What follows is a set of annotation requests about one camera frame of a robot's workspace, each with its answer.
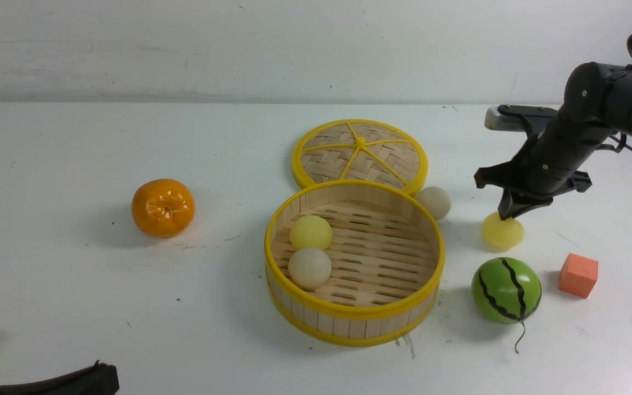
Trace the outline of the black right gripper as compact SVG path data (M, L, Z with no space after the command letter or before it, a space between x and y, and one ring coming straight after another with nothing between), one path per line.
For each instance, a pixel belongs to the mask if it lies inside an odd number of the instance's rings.
M579 168L592 153L591 125L555 118L543 133L527 138L511 160L479 168L474 180L479 189L503 190L497 212L504 221L550 206L557 196L589 190L592 180Z

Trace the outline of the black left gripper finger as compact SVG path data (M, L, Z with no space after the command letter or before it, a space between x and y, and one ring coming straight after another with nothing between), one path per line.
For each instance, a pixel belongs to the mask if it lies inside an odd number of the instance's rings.
M115 394L120 381L115 365L95 362L87 368L38 382L0 385L5 394Z

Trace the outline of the dark robot arm right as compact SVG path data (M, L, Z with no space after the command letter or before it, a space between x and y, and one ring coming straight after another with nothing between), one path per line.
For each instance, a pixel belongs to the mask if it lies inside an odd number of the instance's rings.
M632 60L632 35L627 50ZM493 185L503 190L502 220L547 207L559 195L583 193L592 182L581 165L596 151L622 151L632 137L632 62L581 64L567 80L559 109L492 106L485 127L526 135L511 160L479 168L474 175L479 189Z

